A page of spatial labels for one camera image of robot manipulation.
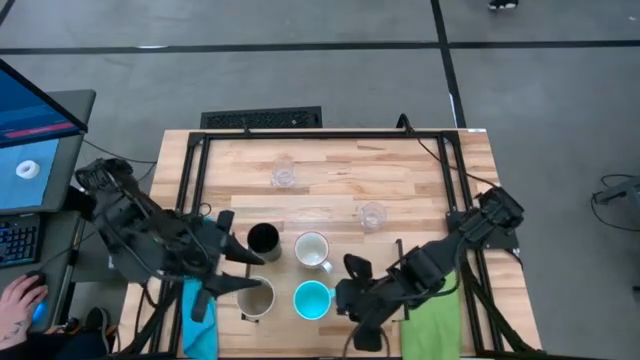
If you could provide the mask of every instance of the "blue cloth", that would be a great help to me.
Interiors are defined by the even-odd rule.
[[[185,355],[192,359],[217,360],[218,326],[215,300],[209,299],[207,313],[202,323],[191,320],[191,309],[201,287],[200,280],[185,280],[182,290],[182,347]]]

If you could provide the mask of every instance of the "blue cup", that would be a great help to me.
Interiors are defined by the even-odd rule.
[[[327,315],[334,296],[335,289],[329,289],[319,281],[305,281],[293,294],[293,307],[301,318],[318,320]]]

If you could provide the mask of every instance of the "gray floor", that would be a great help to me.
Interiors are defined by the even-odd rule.
[[[635,0],[522,0],[497,16],[483,0],[441,3],[451,41],[640,39]],[[0,48],[435,39],[430,2],[418,0],[21,0],[0,28]],[[589,208],[601,175],[640,172],[640,48],[452,56],[468,126],[488,129],[502,183],[526,209],[518,235],[544,348],[640,358],[640,239]],[[400,112],[414,126],[453,126],[438,50],[3,58],[45,90],[95,89],[88,139],[137,158],[211,110],[320,105],[325,127],[386,127]],[[98,156],[83,148],[79,165]],[[640,227],[620,205],[599,210]],[[77,314],[93,293],[119,314],[122,280],[101,246],[87,243],[90,276],[77,279],[110,285],[79,289]]]

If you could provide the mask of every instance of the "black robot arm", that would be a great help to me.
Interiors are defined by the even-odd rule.
[[[348,314],[358,323],[353,336],[356,349],[380,351],[381,325],[403,304],[415,309],[432,297],[450,293],[439,291],[447,274],[460,271],[462,254],[483,246],[496,228],[512,231],[523,220],[523,208],[500,187],[481,194],[478,200],[480,207],[468,211],[455,231],[411,249],[381,279],[372,279],[369,261],[345,255],[351,279],[338,283],[336,301],[338,314]]]
[[[216,274],[222,255],[230,261],[264,264],[230,232],[233,212],[222,211],[216,220],[207,220],[197,213],[162,209],[140,191],[133,169],[120,159],[98,159],[75,176],[91,199],[85,216],[127,280],[140,284],[150,277],[202,281],[191,314],[194,321],[202,321],[210,297],[260,285],[256,280]]]

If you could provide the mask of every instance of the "wooden table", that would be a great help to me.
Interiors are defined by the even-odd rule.
[[[459,134],[467,171],[498,182],[486,132],[460,130]],[[189,130],[165,132],[151,189],[151,198],[164,208],[175,206],[188,135]],[[423,143],[438,154],[434,140],[425,139]],[[192,201],[199,151],[197,148],[194,156],[187,204]],[[260,324],[240,319],[234,294],[219,298],[221,357],[339,356],[354,323],[345,316],[337,316],[335,311],[316,322],[298,318],[291,304],[295,287],[308,279],[335,286],[339,279],[348,277],[342,266],[342,256],[348,252],[369,259],[374,275],[381,276],[397,259],[396,239],[401,238],[408,251],[447,235],[444,214],[448,206],[442,169],[416,140],[215,140],[210,151],[202,201],[212,206],[213,214],[222,209],[235,211],[233,230],[245,246],[247,232],[253,225],[274,224],[281,233],[284,250],[278,262],[252,267],[252,274],[269,278],[277,291],[276,306]],[[449,149],[447,153],[450,164],[454,165],[453,151]],[[290,189],[270,185],[273,161],[283,155],[292,157],[296,164],[296,184]],[[487,190],[487,185],[473,179],[469,179],[469,183],[474,194]],[[458,203],[462,204],[460,191],[456,193]],[[365,234],[356,207],[370,201],[386,206],[388,220],[381,231]],[[293,242],[306,231],[321,232],[330,241],[329,259],[335,267],[331,275],[304,270],[296,263]],[[485,256],[497,307],[526,342],[540,347],[519,264],[501,250],[486,250]],[[243,264],[225,261],[220,267],[239,276],[245,271]],[[152,281],[149,287],[152,294],[158,293],[157,281]],[[137,284],[129,285],[120,322],[124,345],[133,337],[140,294]],[[462,291],[459,296],[463,321],[461,352],[473,355]],[[478,306],[485,347],[491,348],[486,316],[479,302]],[[151,312],[145,304],[141,324]],[[168,347],[171,321],[168,315],[161,349]],[[399,323],[390,319],[384,328],[389,334],[392,355],[400,356]],[[384,351],[365,353],[351,346],[349,355],[383,356]]]

